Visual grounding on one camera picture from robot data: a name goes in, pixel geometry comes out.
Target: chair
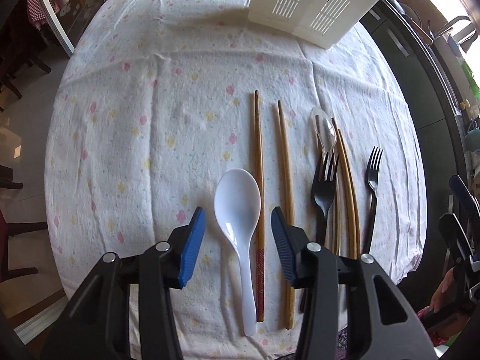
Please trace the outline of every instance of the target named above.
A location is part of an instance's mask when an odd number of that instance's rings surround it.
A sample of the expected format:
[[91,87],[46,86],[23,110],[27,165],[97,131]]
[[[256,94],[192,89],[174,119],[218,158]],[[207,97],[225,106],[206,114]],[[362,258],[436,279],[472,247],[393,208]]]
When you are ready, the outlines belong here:
[[46,222],[6,223],[0,211],[0,283],[20,276],[34,275],[37,268],[8,269],[8,237],[48,229]]
[[43,40],[28,21],[25,0],[19,0],[15,5],[5,27],[0,38],[0,57],[3,58],[0,63],[0,83],[21,99],[22,94],[7,75],[14,74],[24,63],[32,66],[33,62],[45,73],[50,73],[52,69],[35,54],[35,49],[41,46]]
[[23,183],[14,183],[14,170],[7,166],[0,165],[0,188],[21,190]]

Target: floral tablecloth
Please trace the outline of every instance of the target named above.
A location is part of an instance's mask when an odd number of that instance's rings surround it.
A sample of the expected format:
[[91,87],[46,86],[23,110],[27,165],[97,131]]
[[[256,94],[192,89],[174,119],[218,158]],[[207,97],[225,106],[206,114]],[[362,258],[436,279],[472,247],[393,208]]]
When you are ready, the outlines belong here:
[[[385,149],[371,252],[394,282],[419,264],[426,234],[414,126],[367,31],[356,24],[323,50],[250,23],[248,2],[108,0],[68,63],[47,143],[49,232],[68,296],[103,253],[141,254],[188,222],[196,206],[206,209],[193,278],[184,290],[172,290],[189,359],[276,358],[293,352],[299,335],[297,312],[294,328],[283,328],[283,280],[267,218],[265,322],[255,336],[243,336],[238,261],[215,222],[213,196],[222,174],[254,168],[255,90],[262,98],[267,212],[284,203],[275,108],[282,100],[295,225],[314,238],[309,191],[317,151],[310,113],[320,105],[344,131],[362,231],[370,206],[364,170],[373,146]],[[341,232],[346,255],[345,221]],[[135,290],[131,307],[137,356]],[[342,313],[339,328],[345,323]]]

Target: white plastic spoon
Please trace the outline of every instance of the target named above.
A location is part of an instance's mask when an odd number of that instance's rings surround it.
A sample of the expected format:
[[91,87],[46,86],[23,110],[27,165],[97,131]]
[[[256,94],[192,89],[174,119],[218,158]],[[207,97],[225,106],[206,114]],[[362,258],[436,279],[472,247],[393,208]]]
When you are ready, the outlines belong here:
[[237,252],[240,263],[243,330],[257,333],[254,289],[250,272],[250,240],[260,216],[260,191],[255,179],[243,169],[231,169],[217,185],[214,198],[217,222]]

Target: metal screw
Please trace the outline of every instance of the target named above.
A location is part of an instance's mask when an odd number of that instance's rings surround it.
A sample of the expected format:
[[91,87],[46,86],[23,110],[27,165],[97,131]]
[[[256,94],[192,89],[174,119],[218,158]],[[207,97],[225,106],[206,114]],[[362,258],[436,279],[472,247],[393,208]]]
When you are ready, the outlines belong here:
[[371,264],[372,262],[375,261],[375,259],[369,255],[368,253],[364,253],[360,256],[360,260],[362,260],[366,264]]
[[117,256],[115,256],[115,253],[109,252],[103,255],[102,260],[104,263],[112,263],[116,258]]
[[316,242],[309,242],[307,244],[307,249],[309,251],[318,252],[318,251],[322,250],[322,247],[319,244],[317,244]]
[[155,245],[155,249],[158,251],[167,251],[170,249],[170,244],[168,242],[159,242],[157,245]]

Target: tiled floor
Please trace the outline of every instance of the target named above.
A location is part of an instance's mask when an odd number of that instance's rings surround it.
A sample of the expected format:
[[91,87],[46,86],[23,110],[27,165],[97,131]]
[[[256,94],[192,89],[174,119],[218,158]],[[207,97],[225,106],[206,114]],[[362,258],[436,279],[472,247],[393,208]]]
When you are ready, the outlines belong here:
[[[5,89],[0,93],[0,164],[13,168],[13,180],[21,190],[0,189],[0,208],[7,223],[47,220],[44,196],[45,147],[57,88],[68,58],[50,46],[40,54],[52,71],[26,65],[13,80],[22,93],[18,100]],[[15,148],[20,156],[14,158]],[[11,269],[34,266],[38,274],[0,283],[0,307],[8,317],[60,290],[62,285],[50,247],[48,231],[17,235],[9,241]]]

